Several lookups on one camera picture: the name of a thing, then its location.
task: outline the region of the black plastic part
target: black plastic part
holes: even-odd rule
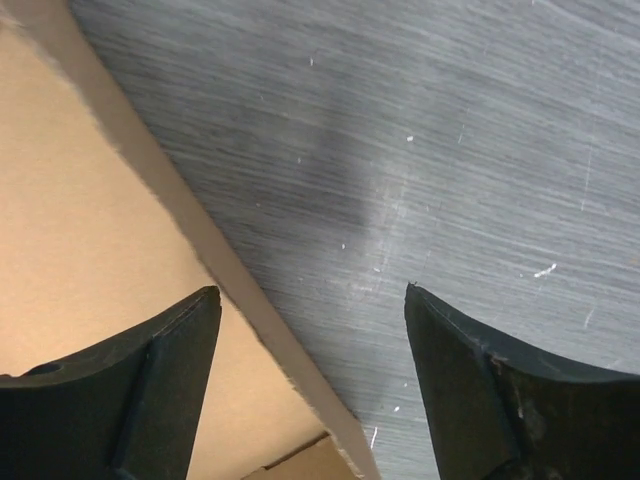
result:
[[[546,352],[409,285],[442,480],[640,479],[640,376]]]
[[[186,478],[220,315],[207,287],[78,353],[0,376],[0,478]]]

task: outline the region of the wood grain surface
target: wood grain surface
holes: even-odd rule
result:
[[[408,281],[640,372],[637,2],[72,6],[384,478],[438,478]]]

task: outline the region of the cardboard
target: cardboard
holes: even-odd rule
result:
[[[215,283],[223,317],[189,478],[379,479],[358,422],[61,0],[0,0],[0,72],[0,372],[68,355]]]

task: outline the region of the gray table surface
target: gray table surface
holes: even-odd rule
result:
[[[408,281],[542,348],[640,372],[637,2],[72,6],[377,432],[385,479],[438,477],[402,318]]]

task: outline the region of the cardboard box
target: cardboard box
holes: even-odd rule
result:
[[[0,372],[217,284],[223,317],[189,478],[379,479],[358,422],[62,0],[0,0],[0,72]]]

